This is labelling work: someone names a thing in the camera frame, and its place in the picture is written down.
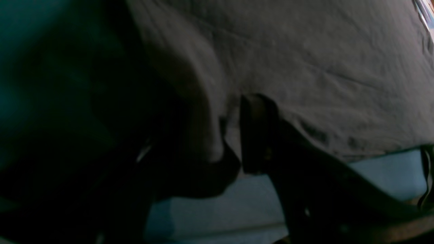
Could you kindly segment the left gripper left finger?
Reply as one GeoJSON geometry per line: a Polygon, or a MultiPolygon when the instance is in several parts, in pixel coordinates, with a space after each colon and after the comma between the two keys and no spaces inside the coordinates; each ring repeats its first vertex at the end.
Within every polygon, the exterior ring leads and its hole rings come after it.
{"type": "Polygon", "coordinates": [[[139,135],[93,160],[33,151],[1,171],[1,237],[15,244],[142,244],[174,168],[177,133],[139,135]]]}

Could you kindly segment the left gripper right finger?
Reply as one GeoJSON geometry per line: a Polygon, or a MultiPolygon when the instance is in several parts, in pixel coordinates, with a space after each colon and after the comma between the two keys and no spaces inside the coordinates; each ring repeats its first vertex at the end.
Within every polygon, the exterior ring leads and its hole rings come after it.
{"type": "Polygon", "coordinates": [[[315,148],[261,94],[241,98],[245,172],[267,174],[292,244],[432,244],[433,189],[419,203],[388,195],[315,148]]]}

